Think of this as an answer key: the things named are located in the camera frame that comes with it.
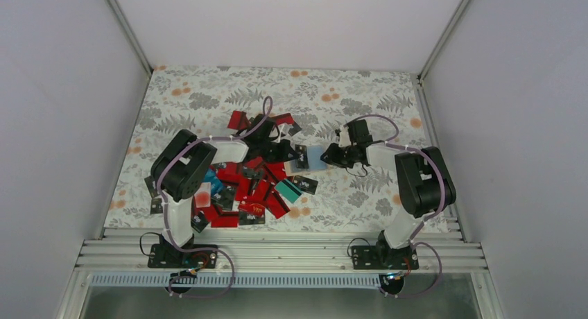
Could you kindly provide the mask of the beige leather card holder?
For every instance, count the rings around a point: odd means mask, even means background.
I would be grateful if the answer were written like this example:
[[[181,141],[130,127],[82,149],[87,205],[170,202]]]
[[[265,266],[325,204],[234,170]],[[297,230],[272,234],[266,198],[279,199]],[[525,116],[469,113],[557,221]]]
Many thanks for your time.
[[[296,159],[291,160],[284,164],[284,170],[288,176],[294,175],[307,175],[314,172],[326,171],[329,166],[323,162],[320,158],[325,152],[325,148],[321,145],[307,146],[307,153],[309,159],[308,169],[297,169],[295,162]]]

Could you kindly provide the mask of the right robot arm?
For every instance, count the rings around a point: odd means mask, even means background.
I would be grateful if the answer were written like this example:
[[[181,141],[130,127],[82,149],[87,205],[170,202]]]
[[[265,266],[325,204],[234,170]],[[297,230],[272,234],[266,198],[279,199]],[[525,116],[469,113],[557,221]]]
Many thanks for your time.
[[[393,268],[402,251],[413,247],[413,239],[444,209],[455,203],[456,188],[437,146],[401,146],[391,137],[375,140],[367,121],[360,117],[336,131],[338,141],[330,144],[320,159],[329,165],[350,169],[355,164],[394,169],[403,210],[378,237],[376,260],[383,268]]]

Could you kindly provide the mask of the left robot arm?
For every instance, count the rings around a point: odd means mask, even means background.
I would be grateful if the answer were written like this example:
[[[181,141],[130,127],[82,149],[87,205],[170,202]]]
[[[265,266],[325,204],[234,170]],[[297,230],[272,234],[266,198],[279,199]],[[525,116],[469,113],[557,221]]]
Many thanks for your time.
[[[187,129],[175,134],[150,170],[164,205],[159,243],[166,263],[183,267],[192,260],[192,200],[211,165],[240,164],[256,158],[278,163],[295,158],[290,141],[279,132],[284,123],[282,118],[260,114],[248,127],[228,137],[198,137]]]

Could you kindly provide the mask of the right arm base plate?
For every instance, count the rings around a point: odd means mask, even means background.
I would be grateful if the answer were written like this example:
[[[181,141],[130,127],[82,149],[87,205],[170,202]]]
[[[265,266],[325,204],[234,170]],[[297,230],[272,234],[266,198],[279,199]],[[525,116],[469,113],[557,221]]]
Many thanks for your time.
[[[355,270],[417,270],[420,267],[416,249],[380,248],[375,245],[353,245],[350,250]]]

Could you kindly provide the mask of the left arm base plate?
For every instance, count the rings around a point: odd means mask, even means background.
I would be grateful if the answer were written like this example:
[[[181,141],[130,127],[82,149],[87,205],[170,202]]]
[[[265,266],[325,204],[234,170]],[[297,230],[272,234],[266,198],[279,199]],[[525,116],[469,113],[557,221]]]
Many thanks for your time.
[[[160,244],[151,246],[148,255],[149,268],[188,269],[216,267],[218,258],[217,245],[194,245],[197,252],[180,252],[175,248],[167,248]]]

